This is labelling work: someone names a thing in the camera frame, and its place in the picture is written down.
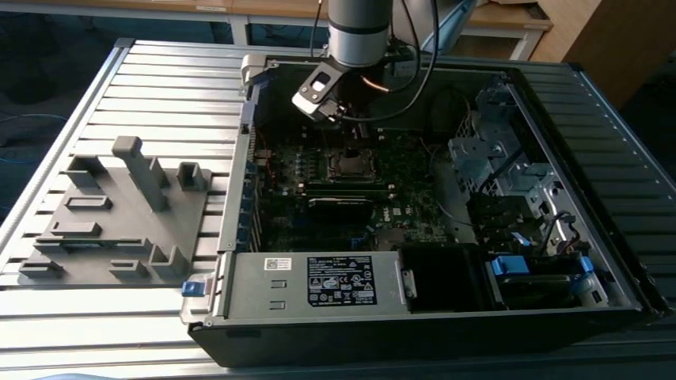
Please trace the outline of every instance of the white label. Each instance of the white label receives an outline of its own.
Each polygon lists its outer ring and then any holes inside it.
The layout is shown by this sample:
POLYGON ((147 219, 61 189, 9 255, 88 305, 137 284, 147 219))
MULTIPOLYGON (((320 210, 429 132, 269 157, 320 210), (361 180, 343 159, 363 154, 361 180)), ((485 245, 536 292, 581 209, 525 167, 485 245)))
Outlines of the white label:
POLYGON ((283 259, 265 258, 265 271, 291 271, 292 259, 291 257, 283 259))
POLYGON ((527 29, 541 29, 541 30, 548 30, 549 29, 549 27, 547 25, 532 25, 532 24, 524 25, 524 28, 527 28, 527 29))
POLYGON ((197 10, 209 10, 211 12, 225 12, 221 6, 196 6, 197 10))

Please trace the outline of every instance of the slotted aluminum plate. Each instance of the slotted aluminum plate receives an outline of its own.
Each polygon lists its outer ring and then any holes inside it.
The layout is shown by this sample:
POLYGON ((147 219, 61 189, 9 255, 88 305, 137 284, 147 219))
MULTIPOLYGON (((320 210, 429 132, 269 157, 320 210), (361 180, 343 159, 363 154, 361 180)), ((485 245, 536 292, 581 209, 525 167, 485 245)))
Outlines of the slotted aluminum plate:
MULTIPOLYGON (((209 272, 216 259, 221 209, 232 147, 244 98, 239 91, 241 57, 249 53, 305 55, 304 49, 135 41, 112 51, 64 132, 39 167, 0 229, 0 378, 81 373, 113 378, 304 375, 307 378, 407 375, 473 371, 487 378, 511 374, 541 378, 560 366, 567 377, 604 373, 644 375, 673 363, 676 319, 648 329, 600 336, 555 353, 396 363, 337 368, 220 368, 192 342, 180 323, 179 289, 33 291, 17 284, 17 268, 33 251, 69 179, 59 175, 68 156, 109 151, 117 135, 137 135, 144 154, 165 168, 189 158, 215 173, 203 215, 193 272, 209 272), (665 360, 659 365, 653 360, 665 360), (547 367, 540 374, 533 366, 547 367)), ((447 59, 448 63, 519 68, 617 218, 629 243, 653 273, 660 291, 676 299, 676 218, 673 183, 645 154, 623 121, 567 65, 447 59)), ((105 165, 121 165, 103 157, 105 165)))

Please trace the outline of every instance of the blue cable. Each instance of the blue cable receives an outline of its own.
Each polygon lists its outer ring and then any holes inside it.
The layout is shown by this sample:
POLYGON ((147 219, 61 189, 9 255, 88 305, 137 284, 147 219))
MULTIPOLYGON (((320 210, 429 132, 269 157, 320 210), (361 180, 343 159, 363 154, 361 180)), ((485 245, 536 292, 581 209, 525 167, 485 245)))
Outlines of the blue cable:
POLYGON ((63 116, 59 116, 59 115, 51 115, 48 113, 29 113, 29 114, 25 114, 25 115, 11 116, 7 119, 0 120, 0 123, 4 123, 7 121, 12 121, 12 120, 16 120, 16 119, 21 119, 23 117, 47 117, 47 118, 51 118, 51 119, 59 119, 59 120, 61 120, 64 122, 68 121, 68 118, 65 118, 63 116))
POLYGON ((40 163, 40 160, 36 160, 36 161, 15 161, 15 160, 8 160, 7 158, 0 158, 0 162, 4 162, 5 164, 28 165, 28 164, 37 164, 37 163, 40 163))

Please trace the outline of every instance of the wooden table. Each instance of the wooden table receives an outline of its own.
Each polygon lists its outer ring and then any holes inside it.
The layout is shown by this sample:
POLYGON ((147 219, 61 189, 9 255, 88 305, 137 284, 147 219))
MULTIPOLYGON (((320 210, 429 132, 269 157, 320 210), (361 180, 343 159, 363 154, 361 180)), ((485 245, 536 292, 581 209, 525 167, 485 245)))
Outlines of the wooden table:
MULTIPOLYGON (((328 25, 327 8, 324 5, 320 26, 328 25)), ((312 26, 317 1, 0 0, 0 10, 95 17, 227 22, 232 26, 235 44, 244 46, 249 44, 251 24, 312 26)), ((491 3, 476 9, 463 35, 517 41, 508 45, 511 53, 504 58, 525 60, 531 57, 543 33, 551 28, 552 22, 533 18, 524 6, 499 6, 491 3)))

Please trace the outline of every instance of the table leg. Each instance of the table leg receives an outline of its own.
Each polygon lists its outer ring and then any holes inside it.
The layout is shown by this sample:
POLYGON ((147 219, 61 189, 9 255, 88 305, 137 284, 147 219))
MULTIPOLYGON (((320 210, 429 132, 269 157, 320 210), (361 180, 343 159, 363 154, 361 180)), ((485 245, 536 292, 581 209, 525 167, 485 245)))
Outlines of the table leg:
POLYGON ((515 51, 511 53, 509 59, 516 61, 527 61, 531 59, 532 52, 536 50, 537 42, 543 35, 543 31, 533 29, 524 33, 519 44, 515 47, 515 51))
POLYGON ((232 27, 232 43, 237 46, 249 44, 249 20, 245 14, 229 14, 228 21, 232 27))

